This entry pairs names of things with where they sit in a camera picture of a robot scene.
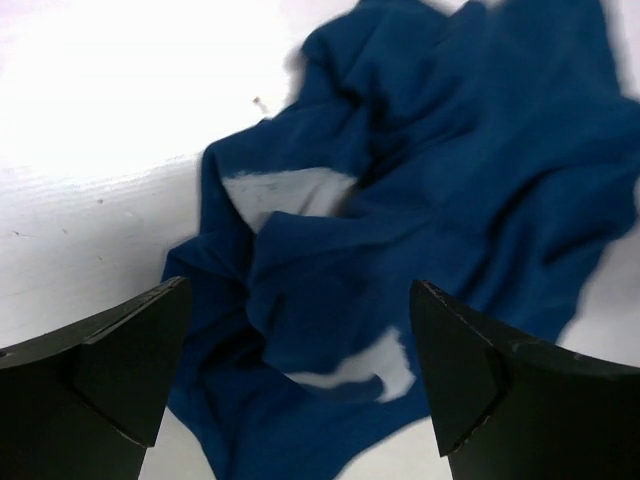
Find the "blue t shirt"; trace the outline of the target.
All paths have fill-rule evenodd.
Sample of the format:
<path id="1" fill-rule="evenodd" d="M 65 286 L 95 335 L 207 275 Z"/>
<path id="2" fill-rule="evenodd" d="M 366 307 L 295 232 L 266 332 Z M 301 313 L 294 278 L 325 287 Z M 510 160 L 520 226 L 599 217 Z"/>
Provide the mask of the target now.
<path id="1" fill-rule="evenodd" d="M 297 99 L 211 144 L 169 397 L 219 479 L 332 479 L 426 417 L 426 280 L 548 341 L 634 225 L 639 105 L 598 1 L 362 1 Z"/>

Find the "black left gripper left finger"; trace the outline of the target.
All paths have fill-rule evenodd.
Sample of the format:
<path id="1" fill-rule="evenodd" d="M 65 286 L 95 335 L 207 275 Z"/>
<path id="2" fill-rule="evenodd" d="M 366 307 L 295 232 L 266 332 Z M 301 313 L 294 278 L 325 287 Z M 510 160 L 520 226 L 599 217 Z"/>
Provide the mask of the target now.
<path id="1" fill-rule="evenodd" d="M 4 479 L 136 479 L 159 433 L 191 315 L 172 278 L 1 350 Z"/>

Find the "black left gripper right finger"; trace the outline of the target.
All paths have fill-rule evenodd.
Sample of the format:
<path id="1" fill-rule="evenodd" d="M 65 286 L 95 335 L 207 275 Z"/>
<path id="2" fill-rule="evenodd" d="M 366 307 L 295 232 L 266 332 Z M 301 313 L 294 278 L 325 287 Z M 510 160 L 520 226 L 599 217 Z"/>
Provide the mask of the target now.
<path id="1" fill-rule="evenodd" d="M 456 479 L 635 479 L 639 371 L 530 336 L 417 281 L 410 318 Z"/>

